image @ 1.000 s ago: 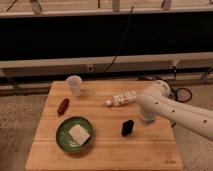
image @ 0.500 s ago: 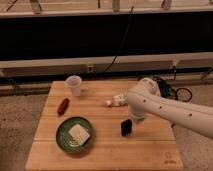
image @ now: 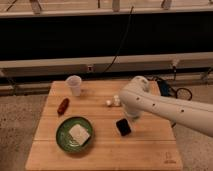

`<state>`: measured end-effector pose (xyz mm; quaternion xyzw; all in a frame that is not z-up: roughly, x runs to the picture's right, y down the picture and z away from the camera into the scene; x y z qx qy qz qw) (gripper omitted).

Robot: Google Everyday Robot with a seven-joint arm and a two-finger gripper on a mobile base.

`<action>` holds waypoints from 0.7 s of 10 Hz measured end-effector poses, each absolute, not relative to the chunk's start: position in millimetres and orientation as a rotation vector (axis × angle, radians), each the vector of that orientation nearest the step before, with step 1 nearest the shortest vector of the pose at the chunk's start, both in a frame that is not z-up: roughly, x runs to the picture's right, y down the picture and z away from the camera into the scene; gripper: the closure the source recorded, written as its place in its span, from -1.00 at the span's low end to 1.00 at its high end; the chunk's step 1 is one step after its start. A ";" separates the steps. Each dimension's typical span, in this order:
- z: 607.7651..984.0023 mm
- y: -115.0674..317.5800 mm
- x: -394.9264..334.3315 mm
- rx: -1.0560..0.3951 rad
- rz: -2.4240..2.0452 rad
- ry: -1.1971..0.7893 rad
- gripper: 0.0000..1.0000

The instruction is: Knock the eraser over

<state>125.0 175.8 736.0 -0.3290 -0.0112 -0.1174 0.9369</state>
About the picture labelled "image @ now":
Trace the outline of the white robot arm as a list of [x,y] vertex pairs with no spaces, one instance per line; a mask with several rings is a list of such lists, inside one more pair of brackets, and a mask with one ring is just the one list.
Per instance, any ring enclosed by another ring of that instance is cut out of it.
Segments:
[[134,77],[119,92],[126,113],[135,117],[147,111],[207,136],[213,137],[213,105],[168,98],[150,93],[150,82]]

